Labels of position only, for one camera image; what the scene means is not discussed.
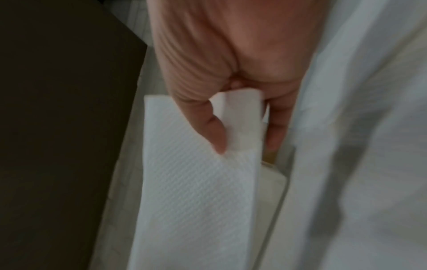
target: hand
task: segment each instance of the hand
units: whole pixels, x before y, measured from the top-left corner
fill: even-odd
[[[266,146],[280,147],[327,6],[327,0],[148,0],[168,91],[218,153],[226,150],[226,131],[209,98],[242,87],[263,91],[270,105]]]

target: folded paper towel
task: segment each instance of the folded paper towel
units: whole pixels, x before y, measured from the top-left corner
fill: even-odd
[[[261,94],[212,98],[227,129],[220,156],[170,97],[145,99],[144,184],[128,270],[244,270],[261,166]]]

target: finger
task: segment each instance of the finger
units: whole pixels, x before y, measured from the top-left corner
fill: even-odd
[[[214,110],[210,101],[176,100],[184,116],[194,130],[208,140],[218,154],[227,148],[226,129]]]
[[[266,147],[269,151],[278,150],[285,139],[297,96],[298,90],[294,90],[281,97],[268,100],[270,113],[266,132]]]

